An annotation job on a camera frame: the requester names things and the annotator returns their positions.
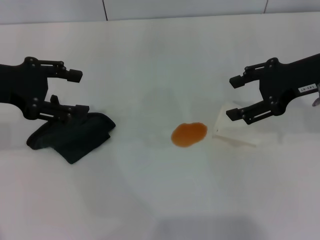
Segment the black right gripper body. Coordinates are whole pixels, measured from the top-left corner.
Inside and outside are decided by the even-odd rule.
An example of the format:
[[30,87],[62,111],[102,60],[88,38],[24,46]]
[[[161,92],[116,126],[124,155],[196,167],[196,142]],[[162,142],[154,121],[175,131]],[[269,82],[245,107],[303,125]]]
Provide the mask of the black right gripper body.
[[259,90],[274,116],[284,114],[292,100],[319,91],[319,54],[288,64],[280,63],[277,58],[268,63],[259,80]]

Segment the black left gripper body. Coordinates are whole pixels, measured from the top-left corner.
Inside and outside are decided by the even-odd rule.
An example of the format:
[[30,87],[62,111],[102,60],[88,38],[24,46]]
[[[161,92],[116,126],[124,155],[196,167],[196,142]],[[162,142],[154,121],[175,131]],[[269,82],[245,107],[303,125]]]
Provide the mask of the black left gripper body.
[[39,118],[58,62],[27,56],[20,65],[0,65],[0,102],[19,108],[27,120]]

